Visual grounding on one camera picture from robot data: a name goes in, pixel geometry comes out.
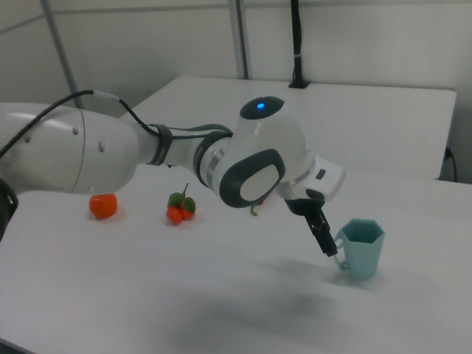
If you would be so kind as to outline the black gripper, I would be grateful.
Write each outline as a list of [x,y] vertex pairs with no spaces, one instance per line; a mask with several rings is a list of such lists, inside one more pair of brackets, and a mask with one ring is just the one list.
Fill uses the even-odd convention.
[[325,200],[312,198],[299,198],[285,200],[289,210],[298,216],[304,216],[312,235],[316,238],[320,249],[328,257],[337,254],[337,246],[330,232],[322,207]]

